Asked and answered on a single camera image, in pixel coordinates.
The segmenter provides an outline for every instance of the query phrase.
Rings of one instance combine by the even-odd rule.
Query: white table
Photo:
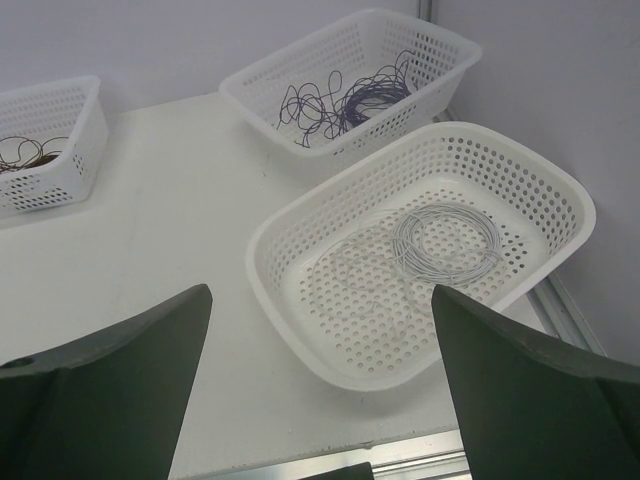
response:
[[[118,116],[89,200],[0,221],[0,363],[206,283],[214,311],[172,478],[454,428],[440,365],[389,392],[334,388],[254,300],[252,232],[313,183],[219,94]],[[525,298],[507,313],[542,329]]]

